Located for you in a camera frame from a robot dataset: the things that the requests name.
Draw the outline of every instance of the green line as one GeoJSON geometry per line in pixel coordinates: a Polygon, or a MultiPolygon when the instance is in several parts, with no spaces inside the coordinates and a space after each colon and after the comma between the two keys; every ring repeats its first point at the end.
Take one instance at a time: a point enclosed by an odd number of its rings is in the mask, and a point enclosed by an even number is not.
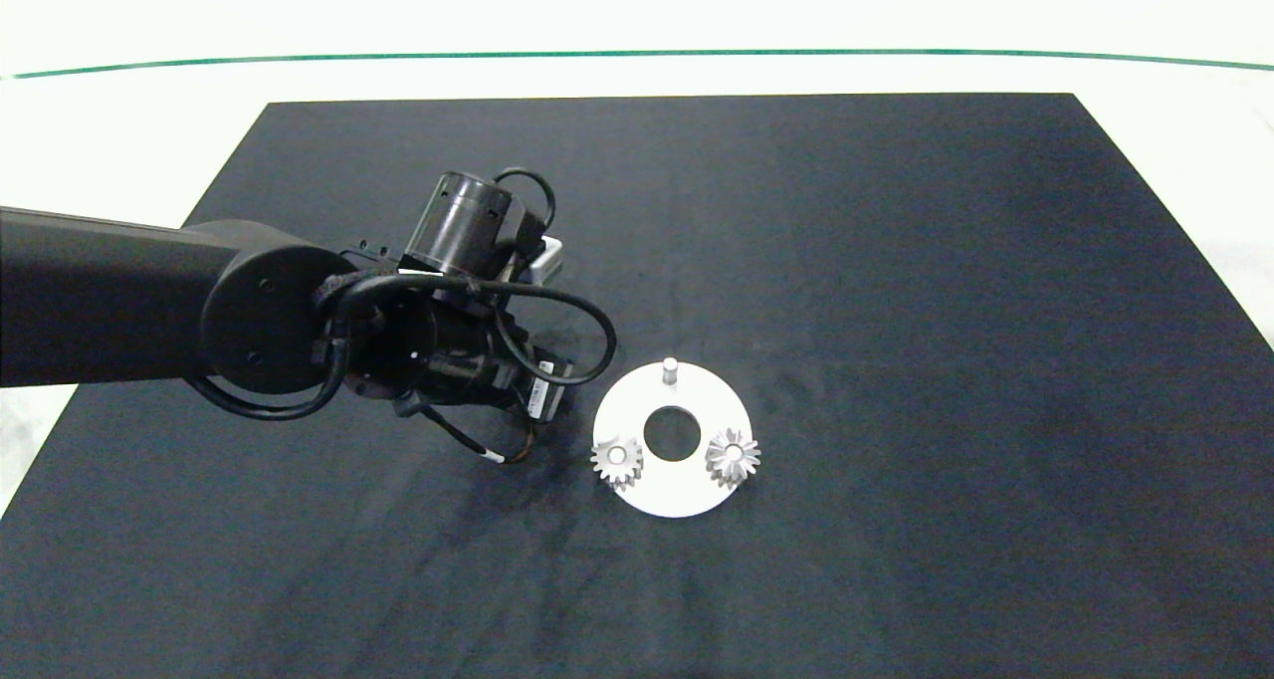
{"type": "Polygon", "coordinates": [[[37,76],[92,75],[97,71],[155,70],[161,66],[205,66],[205,64],[254,64],[260,61],[376,61],[376,59],[554,59],[554,57],[1060,57],[1103,59],[1103,61],[1150,61],[1220,66],[1226,70],[1274,71],[1274,64],[1223,61],[1222,59],[1147,57],[1142,54],[1049,52],[1029,48],[612,48],[592,52],[369,52],[369,54],[287,54],[269,57],[168,59],[76,66],[71,70],[23,71],[0,75],[0,80],[32,80],[37,76]]]}

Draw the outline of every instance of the black table surface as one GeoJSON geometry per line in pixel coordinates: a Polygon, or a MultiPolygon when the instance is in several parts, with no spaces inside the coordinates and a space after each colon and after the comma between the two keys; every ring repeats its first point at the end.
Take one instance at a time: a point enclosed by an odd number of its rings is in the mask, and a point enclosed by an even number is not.
{"type": "Polygon", "coordinates": [[[401,243],[506,166],[622,340],[533,459],[87,385],[0,521],[0,675],[1274,673],[1274,353],[1070,94],[275,103],[189,222],[401,243]],[[676,521],[587,462],[665,355],[764,452],[676,521]]]}

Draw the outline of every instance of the cylindrical motor housing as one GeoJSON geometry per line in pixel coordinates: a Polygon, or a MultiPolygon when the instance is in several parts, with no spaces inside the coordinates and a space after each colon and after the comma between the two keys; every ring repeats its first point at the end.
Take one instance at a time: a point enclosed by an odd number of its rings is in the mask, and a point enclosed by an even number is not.
{"type": "Polygon", "coordinates": [[[511,256],[497,245],[513,195],[478,176],[447,171],[404,248],[400,266],[494,279],[511,256]]]}

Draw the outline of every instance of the metal pin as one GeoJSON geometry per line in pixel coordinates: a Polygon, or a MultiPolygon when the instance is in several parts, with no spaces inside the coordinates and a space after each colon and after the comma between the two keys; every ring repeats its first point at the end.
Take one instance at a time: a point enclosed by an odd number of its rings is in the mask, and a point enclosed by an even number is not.
{"type": "Polygon", "coordinates": [[[676,385],[676,358],[664,358],[664,385],[676,385]]]}

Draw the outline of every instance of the white background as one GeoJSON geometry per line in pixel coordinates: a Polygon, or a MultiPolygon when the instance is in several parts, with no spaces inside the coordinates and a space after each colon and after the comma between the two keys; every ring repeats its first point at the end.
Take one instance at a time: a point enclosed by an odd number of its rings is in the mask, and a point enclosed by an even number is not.
{"type": "MultiPolygon", "coordinates": [[[[1274,344],[1274,71],[1033,57],[292,61],[615,48],[1020,48],[1274,64],[1270,0],[0,0],[0,203],[181,225],[268,102],[1069,90],[1274,344]]],[[[0,390],[0,511],[69,387],[0,390]]],[[[191,403],[201,403],[191,394],[191,403]]]]}

